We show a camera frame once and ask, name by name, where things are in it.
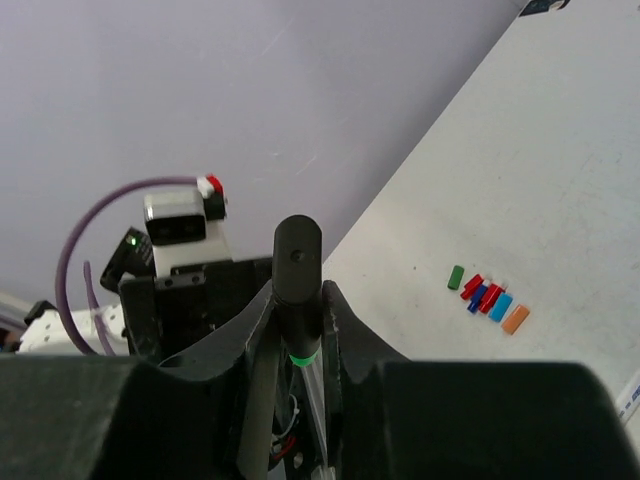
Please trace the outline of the green pen cap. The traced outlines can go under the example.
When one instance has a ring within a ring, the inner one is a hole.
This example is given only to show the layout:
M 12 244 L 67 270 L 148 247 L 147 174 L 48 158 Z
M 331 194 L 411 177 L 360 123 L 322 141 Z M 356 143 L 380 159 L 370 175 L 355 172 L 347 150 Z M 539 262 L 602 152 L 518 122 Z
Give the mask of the green pen cap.
M 462 282 L 462 278 L 464 276 L 465 269 L 461 265 L 454 265 L 449 280 L 447 282 L 447 288 L 450 290 L 457 291 Z

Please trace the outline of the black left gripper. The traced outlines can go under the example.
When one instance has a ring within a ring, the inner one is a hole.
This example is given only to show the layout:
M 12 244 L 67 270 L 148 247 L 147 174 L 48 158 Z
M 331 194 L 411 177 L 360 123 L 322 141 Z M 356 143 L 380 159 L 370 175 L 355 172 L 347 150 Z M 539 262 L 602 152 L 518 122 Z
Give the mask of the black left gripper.
M 117 294 L 129 351 L 165 360 L 238 315 L 272 276 L 272 259 L 223 260 L 175 267 L 155 277 L 149 236 L 134 227 L 121 238 L 100 275 Z

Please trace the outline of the red pen cap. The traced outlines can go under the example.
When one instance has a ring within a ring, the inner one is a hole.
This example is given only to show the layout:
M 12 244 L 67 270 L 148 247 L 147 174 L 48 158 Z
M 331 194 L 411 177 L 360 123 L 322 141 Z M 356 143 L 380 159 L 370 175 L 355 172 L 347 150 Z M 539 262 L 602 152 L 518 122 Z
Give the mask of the red pen cap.
M 484 295 L 481 297 L 478 311 L 482 314 L 488 314 L 495 305 L 499 296 L 506 290 L 504 285 L 491 283 Z
M 487 284 L 485 278 L 480 274 L 475 274 L 463 287 L 460 293 L 460 298 L 465 301 L 470 301 L 474 296 L 480 292 L 480 296 L 483 295 L 486 290 Z

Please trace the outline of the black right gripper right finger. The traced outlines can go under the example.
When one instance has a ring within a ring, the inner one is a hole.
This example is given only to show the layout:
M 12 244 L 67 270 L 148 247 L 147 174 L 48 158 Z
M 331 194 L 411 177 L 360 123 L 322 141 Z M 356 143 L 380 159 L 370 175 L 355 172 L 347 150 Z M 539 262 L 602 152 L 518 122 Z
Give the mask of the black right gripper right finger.
M 328 463 L 338 475 L 386 475 L 381 368 L 406 358 L 353 312 L 336 282 L 322 286 Z

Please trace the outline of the orange pen cap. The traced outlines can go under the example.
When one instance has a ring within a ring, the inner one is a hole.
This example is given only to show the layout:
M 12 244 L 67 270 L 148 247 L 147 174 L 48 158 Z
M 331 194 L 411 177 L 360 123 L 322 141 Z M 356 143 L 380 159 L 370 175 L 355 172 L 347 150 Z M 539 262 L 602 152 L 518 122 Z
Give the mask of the orange pen cap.
M 530 309 L 519 304 L 501 324 L 501 328 L 509 335 L 513 335 L 530 314 Z

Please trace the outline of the light blue pen cap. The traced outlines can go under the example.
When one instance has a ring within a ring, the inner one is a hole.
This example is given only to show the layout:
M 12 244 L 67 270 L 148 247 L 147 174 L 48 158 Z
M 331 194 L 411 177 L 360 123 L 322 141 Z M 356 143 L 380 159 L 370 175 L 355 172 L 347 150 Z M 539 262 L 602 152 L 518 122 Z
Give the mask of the light blue pen cap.
M 513 297 L 506 292 L 502 292 L 496 299 L 493 307 L 491 308 L 488 317 L 497 323 L 500 323 L 509 307 L 511 306 Z

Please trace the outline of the green black highlighter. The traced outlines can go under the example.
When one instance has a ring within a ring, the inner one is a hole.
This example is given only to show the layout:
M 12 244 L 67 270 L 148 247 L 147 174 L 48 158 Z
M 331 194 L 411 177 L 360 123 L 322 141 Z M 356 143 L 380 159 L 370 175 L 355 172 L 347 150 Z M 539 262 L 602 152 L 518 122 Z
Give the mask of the green black highlighter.
M 310 440 L 321 469 L 328 468 L 321 366 L 322 231 L 308 216 L 293 215 L 275 230 L 272 286 L 276 323 L 304 388 Z

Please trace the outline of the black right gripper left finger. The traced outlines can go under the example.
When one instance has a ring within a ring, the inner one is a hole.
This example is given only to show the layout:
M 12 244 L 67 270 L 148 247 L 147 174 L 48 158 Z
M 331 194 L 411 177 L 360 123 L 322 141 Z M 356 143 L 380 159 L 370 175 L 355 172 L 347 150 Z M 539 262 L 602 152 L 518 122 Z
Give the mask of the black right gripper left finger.
M 265 475 L 271 448 L 280 337 L 267 282 L 234 318 L 160 364 L 205 389 L 214 466 L 225 475 Z

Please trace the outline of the orange capped white pen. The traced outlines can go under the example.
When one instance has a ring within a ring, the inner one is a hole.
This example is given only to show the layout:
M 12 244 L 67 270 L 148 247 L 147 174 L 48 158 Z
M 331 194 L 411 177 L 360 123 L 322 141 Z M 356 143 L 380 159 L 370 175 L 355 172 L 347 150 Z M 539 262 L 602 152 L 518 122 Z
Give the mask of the orange capped white pen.
M 640 377 L 639 372 L 636 372 L 618 394 L 615 401 L 617 416 L 623 425 L 630 420 L 639 407 L 639 396 Z

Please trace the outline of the dark blue pen cap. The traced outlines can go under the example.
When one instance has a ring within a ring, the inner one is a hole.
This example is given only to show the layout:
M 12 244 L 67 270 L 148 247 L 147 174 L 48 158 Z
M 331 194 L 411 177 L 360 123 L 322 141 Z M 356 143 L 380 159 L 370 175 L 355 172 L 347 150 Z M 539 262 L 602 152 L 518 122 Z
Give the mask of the dark blue pen cap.
M 471 296 L 469 305 L 467 307 L 467 310 L 469 312 L 471 312 L 472 314 L 475 314 L 478 311 L 480 304 L 482 303 L 482 298 L 484 297 L 487 290 L 488 290 L 488 286 L 485 284 L 481 284 L 477 287 L 477 289 L 474 291 L 473 295 Z

